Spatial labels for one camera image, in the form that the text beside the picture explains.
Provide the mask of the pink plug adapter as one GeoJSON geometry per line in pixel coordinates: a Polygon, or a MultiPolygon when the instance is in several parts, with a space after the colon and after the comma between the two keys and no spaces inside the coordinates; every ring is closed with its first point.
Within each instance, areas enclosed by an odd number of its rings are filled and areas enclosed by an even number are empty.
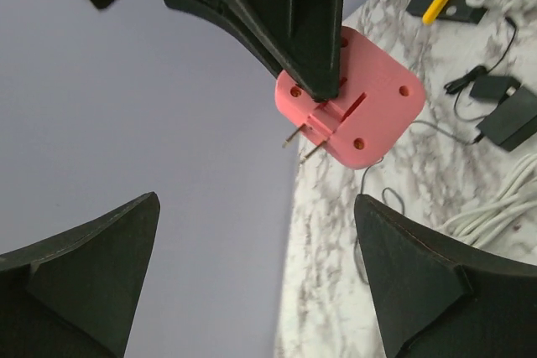
{"type": "Polygon", "coordinates": [[[383,157],[421,113],[425,88],[387,52],[345,27],[339,96],[316,102],[282,72],[275,105],[316,149],[349,169],[364,169],[383,157]]]}

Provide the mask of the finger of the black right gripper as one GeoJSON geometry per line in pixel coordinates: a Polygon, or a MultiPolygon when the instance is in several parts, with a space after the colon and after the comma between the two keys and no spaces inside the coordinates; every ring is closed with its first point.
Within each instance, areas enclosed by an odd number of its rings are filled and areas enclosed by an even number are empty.
{"type": "Polygon", "coordinates": [[[314,101],[339,95],[343,0],[164,0],[227,31],[314,101]]]}

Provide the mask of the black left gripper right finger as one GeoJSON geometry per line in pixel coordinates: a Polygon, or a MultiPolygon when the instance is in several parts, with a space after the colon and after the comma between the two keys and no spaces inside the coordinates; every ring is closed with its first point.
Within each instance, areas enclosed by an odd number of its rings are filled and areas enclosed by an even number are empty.
{"type": "Polygon", "coordinates": [[[412,221],[369,195],[357,239],[388,357],[534,357],[536,267],[412,221]]]}

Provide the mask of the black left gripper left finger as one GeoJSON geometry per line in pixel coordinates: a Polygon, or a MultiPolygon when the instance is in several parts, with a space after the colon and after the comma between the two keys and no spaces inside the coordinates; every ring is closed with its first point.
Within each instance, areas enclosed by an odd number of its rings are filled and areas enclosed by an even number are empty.
{"type": "Polygon", "coordinates": [[[154,248],[154,193],[1,256],[3,357],[123,357],[154,248]]]}

